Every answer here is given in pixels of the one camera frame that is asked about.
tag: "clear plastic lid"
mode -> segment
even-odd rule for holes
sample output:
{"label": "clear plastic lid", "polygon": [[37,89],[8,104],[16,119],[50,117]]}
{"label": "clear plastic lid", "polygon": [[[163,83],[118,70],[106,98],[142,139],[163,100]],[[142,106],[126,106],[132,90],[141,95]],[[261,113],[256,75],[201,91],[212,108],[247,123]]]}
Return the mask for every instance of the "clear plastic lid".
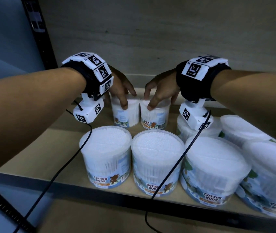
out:
{"label": "clear plastic lid", "polygon": [[[194,137],[186,142],[186,148]],[[251,166],[242,155],[242,150],[219,137],[199,136],[187,152],[187,157],[200,170],[228,179],[247,176]]]}
{"label": "clear plastic lid", "polygon": [[138,133],[132,140],[131,150],[140,161],[161,166],[177,162],[185,147],[175,134],[156,129]]}
{"label": "clear plastic lid", "polygon": [[[153,98],[153,96],[150,96],[148,100],[141,100],[140,104],[147,107],[152,98]],[[163,107],[166,107],[166,106],[170,106],[170,98],[162,100],[161,102],[159,102],[159,104],[155,108],[156,109],[157,108],[163,108]]]}
{"label": "clear plastic lid", "polygon": [[[90,132],[80,140],[81,147]],[[131,134],[117,126],[103,126],[93,129],[89,140],[82,148],[84,156],[90,158],[111,158],[125,153],[131,145]]]}
{"label": "clear plastic lid", "polygon": [[269,171],[276,173],[276,143],[271,141],[250,140],[243,145],[243,151],[250,158]]}
{"label": "clear plastic lid", "polygon": [[[127,95],[125,95],[125,97],[127,98],[128,106],[136,105],[136,104],[140,103],[140,98],[133,96],[132,94],[127,94]],[[111,98],[111,103],[113,105],[120,105],[120,100],[116,96],[113,96]]]}
{"label": "clear plastic lid", "polygon": [[237,115],[220,117],[223,129],[246,139],[269,140],[271,137]]}
{"label": "clear plastic lid", "polygon": [[[190,126],[187,124],[186,120],[182,117],[181,114],[179,114],[179,116],[177,118],[177,124],[181,129],[183,129],[190,135],[196,135],[198,133],[198,131],[190,128]],[[203,129],[201,132],[201,135],[204,135],[204,136],[217,135],[218,136],[219,133],[221,132],[221,128],[222,127],[221,127],[220,119],[214,117],[213,123],[207,129]]]}

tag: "cotton buds container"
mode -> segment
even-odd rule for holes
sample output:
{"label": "cotton buds container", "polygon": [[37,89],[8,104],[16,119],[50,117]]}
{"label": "cotton buds container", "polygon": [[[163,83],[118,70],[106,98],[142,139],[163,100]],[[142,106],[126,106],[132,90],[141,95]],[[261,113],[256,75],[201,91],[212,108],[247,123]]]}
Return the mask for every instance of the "cotton buds container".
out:
{"label": "cotton buds container", "polygon": [[127,110],[122,109],[117,97],[111,99],[114,124],[124,128],[135,126],[140,120],[140,99],[131,94],[127,94],[126,98],[128,101]]}
{"label": "cotton buds container", "polygon": [[[183,154],[185,147],[176,135],[163,130],[138,133],[132,141],[134,181],[147,195],[153,195]],[[172,172],[156,196],[169,194],[177,185],[181,164]]]}
{"label": "cotton buds container", "polygon": [[[80,147],[89,133],[80,140]],[[93,132],[81,152],[87,175],[98,188],[109,189],[120,185],[130,173],[131,134],[124,128],[103,126]]]}
{"label": "cotton buds container", "polygon": [[251,159],[252,170],[236,193],[253,209],[276,217],[276,143],[247,141],[243,150]]}
{"label": "cotton buds container", "polygon": [[224,115],[220,117],[222,133],[219,135],[224,139],[242,147],[245,141],[260,139],[270,140],[271,137],[249,122],[237,115]]}
{"label": "cotton buds container", "polygon": [[[221,123],[219,118],[214,117],[214,122],[206,129],[203,129],[200,135],[203,136],[218,136],[221,132]],[[191,136],[195,136],[198,131],[193,130],[187,124],[185,119],[181,114],[179,114],[177,119],[177,131],[176,134],[185,143],[187,139]]]}
{"label": "cotton buds container", "polygon": [[[187,140],[186,147],[193,138]],[[199,136],[183,160],[180,182],[195,201],[219,207],[229,200],[250,169],[236,145],[219,137]]]}
{"label": "cotton buds container", "polygon": [[145,129],[164,129],[167,126],[170,100],[162,100],[153,110],[148,110],[150,100],[141,100],[141,124]]}

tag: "wrist-mounted device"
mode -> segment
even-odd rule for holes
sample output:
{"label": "wrist-mounted device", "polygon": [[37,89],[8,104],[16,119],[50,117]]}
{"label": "wrist-mounted device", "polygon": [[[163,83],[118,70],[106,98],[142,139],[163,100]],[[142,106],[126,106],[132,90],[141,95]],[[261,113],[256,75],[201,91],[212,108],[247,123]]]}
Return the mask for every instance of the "wrist-mounted device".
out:
{"label": "wrist-mounted device", "polygon": [[[179,112],[190,128],[199,130],[206,120],[208,111],[203,107],[206,100],[215,101],[210,95],[214,78],[222,70],[230,70],[228,60],[213,55],[200,56],[177,65],[176,82],[181,95],[187,100],[180,106]],[[214,121],[210,119],[203,129]]]}
{"label": "wrist-mounted device", "polygon": [[86,79],[82,92],[83,100],[73,110],[74,117],[83,123],[91,123],[101,112],[102,95],[113,85],[112,72],[103,58],[95,53],[80,52],[62,62],[61,67],[70,67]]}

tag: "hand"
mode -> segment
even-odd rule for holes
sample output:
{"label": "hand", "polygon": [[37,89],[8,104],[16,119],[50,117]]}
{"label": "hand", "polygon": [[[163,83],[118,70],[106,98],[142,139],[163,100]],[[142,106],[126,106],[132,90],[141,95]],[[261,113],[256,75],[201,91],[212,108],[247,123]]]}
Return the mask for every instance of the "hand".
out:
{"label": "hand", "polygon": [[164,73],[156,75],[150,82],[147,83],[144,89],[144,99],[147,100],[150,96],[151,89],[156,88],[153,98],[150,100],[148,110],[153,110],[159,102],[171,97],[171,104],[175,103],[180,87],[176,82],[175,69],[168,70]]}
{"label": "hand", "polygon": [[[136,96],[136,91],[122,72],[110,65],[109,68],[112,71],[112,76],[114,77],[113,85],[110,87],[109,92],[112,96],[116,96],[120,100],[121,107],[126,110],[128,108],[128,104],[125,95],[130,92],[133,96]],[[105,98],[110,101],[109,93],[105,93]]]}

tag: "blue wall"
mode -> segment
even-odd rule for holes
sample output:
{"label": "blue wall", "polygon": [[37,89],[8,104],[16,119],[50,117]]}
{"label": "blue wall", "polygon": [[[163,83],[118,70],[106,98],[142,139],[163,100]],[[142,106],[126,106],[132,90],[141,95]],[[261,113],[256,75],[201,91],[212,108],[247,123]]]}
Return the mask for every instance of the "blue wall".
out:
{"label": "blue wall", "polygon": [[[0,78],[44,70],[21,0],[0,0]],[[0,193],[23,215],[40,192],[0,184]],[[51,204],[46,195],[29,217],[37,225]],[[0,233],[12,233],[15,226],[0,212]]]}

